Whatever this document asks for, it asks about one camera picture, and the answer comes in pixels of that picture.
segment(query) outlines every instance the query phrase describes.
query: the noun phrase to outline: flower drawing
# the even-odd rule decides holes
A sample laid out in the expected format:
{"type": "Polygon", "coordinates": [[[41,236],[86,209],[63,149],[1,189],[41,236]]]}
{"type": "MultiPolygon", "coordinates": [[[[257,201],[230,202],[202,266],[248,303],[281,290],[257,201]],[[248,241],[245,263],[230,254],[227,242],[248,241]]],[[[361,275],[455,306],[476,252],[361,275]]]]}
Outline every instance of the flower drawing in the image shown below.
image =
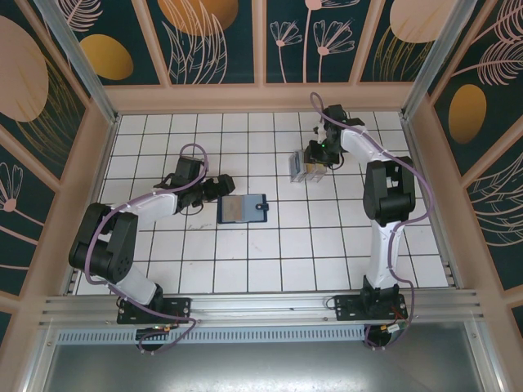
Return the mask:
{"type": "Polygon", "coordinates": [[[350,40],[352,36],[351,20],[348,22],[332,22],[325,30],[325,20],[314,23],[314,40],[320,55],[318,67],[318,82],[321,82],[321,65],[324,56],[344,53],[354,50],[355,42],[350,40]]]}
{"type": "Polygon", "coordinates": [[[307,19],[305,23],[305,42],[303,44],[303,82],[307,83],[307,43],[309,38],[309,26],[311,25],[311,13],[321,10],[322,8],[343,8],[358,4],[360,0],[305,0],[308,8],[307,19]]]}
{"type": "MultiPolygon", "coordinates": [[[[5,213],[16,213],[28,221],[33,222],[36,225],[43,226],[43,223],[25,215],[23,212],[17,209],[17,199],[20,196],[20,189],[22,186],[22,180],[24,179],[24,171],[21,167],[13,165],[12,170],[9,170],[9,167],[5,162],[0,163],[0,212],[5,213]]],[[[6,227],[0,225],[0,231],[3,233],[9,234],[15,238],[26,241],[27,243],[32,243],[37,245],[38,241],[26,237],[22,234],[19,234],[13,230],[10,230],[6,227]]],[[[9,266],[0,265],[0,267],[11,268],[9,266]]]]}
{"type": "Polygon", "coordinates": [[[272,22],[270,24],[270,32],[272,33],[272,38],[275,39],[276,46],[278,47],[279,67],[281,68],[281,76],[284,79],[284,83],[286,83],[287,79],[285,78],[281,48],[300,43],[302,41],[302,36],[299,34],[296,22],[283,22],[281,26],[278,22],[272,22]]]}

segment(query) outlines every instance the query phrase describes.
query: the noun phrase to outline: white tiled floor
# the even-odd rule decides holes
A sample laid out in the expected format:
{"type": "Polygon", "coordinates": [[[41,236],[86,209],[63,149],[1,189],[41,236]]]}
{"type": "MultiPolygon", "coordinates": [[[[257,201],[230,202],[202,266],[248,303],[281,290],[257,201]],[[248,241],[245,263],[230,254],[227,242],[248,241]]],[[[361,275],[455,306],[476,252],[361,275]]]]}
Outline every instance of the white tiled floor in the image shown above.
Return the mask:
{"type": "MultiPolygon", "coordinates": [[[[396,113],[350,116],[361,118],[386,148],[409,154],[396,113]]],[[[174,172],[180,148],[196,142],[209,153],[210,176],[229,174],[235,194],[266,194],[270,204],[266,223],[217,225],[216,203],[196,216],[159,220],[138,234],[136,265],[169,294],[361,288],[371,241],[364,168],[345,154],[344,167],[317,184],[291,184],[288,177],[289,153],[315,137],[317,121],[314,112],[124,116],[103,203],[148,193],[174,172]]],[[[414,217],[425,212],[418,186],[417,197],[414,217]]],[[[446,287],[429,221],[405,228],[405,237],[397,274],[416,287],[446,287]]],[[[80,274],[74,292],[108,290],[90,287],[80,274]]]]}

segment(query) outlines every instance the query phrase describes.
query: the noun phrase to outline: grid tile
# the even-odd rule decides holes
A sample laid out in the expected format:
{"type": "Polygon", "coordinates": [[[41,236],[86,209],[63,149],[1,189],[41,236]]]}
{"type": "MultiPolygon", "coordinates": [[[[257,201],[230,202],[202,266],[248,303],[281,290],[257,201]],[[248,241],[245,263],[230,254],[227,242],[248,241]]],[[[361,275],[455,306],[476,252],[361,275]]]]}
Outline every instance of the grid tile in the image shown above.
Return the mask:
{"type": "MultiPolygon", "coordinates": [[[[349,114],[385,148],[409,154],[396,114],[349,114]]],[[[316,139],[319,119],[315,112],[123,116],[103,203],[149,193],[174,172],[180,148],[196,141],[209,153],[208,176],[229,174],[233,194],[266,194],[270,205],[266,223],[217,225],[217,203],[198,215],[158,220],[136,237],[136,266],[168,294],[361,288],[372,241],[362,201],[364,167],[345,154],[343,167],[319,183],[292,184],[288,176],[290,152],[316,139]]],[[[426,211],[418,183],[416,190],[412,217],[426,211]]],[[[396,273],[416,287],[447,286],[428,219],[405,228],[396,273]]],[[[82,276],[76,291],[108,292],[82,276]]]]}

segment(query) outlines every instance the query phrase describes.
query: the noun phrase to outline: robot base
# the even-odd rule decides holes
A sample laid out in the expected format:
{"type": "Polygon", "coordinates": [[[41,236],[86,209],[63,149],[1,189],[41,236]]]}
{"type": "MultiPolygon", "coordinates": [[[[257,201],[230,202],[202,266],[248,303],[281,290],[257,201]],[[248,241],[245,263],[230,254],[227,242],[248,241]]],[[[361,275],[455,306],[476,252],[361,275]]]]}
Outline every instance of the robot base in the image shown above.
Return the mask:
{"type": "Polygon", "coordinates": [[[399,294],[398,285],[379,289],[373,288],[364,277],[360,294],[335,296],[334,309],[337,321],[394,320],[396,312],[407,319],[409,314],[405,297],[399,294]]]}
{"type": "MultiPolygon", "coordinates": [[[[190,298],[164,298],[161,310],[163,314],[171,314],[179,317],[190,316],[190,298]]],[[[188,321],[174,321],[169,318],[161,318],[138,309],[133,304],[121,300],[118,305],[118,317],[116,323],[120,325],[139,324],[185,324],[188,321]]]]}

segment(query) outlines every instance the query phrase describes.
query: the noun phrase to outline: mounting plate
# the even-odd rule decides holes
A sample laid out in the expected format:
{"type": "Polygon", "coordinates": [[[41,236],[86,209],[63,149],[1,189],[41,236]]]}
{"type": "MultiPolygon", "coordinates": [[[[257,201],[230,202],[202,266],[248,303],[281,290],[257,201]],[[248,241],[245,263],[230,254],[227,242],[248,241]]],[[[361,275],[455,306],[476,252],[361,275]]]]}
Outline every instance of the mounting plate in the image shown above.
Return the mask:
{"type": "MultiPolygon", "coordinates": [[[[379,312],[376,313],[373,317],[370,317],[364,311],[360,294],[354,294],[351,296],[335,296],[333,299],[337,321],[394,320],[396,318],[396,315],[392,310],[379,312]]],[[[394,304],[394,306],[405,319],[409,317],[404,296],[399,294],[397,303],[394,304]]]]}
{"type": "MultiPolygon", "coordinates": [[[[162,312],[173,316],[190,316],[190,298],[164,298],[162,312]]],[[[133,304],[121,300],[118,305],[116,323],[121,325],[137,324],[185,324],[188,321],[176,322],[169,318],[161,318],[138,309],[133,304]]]]}

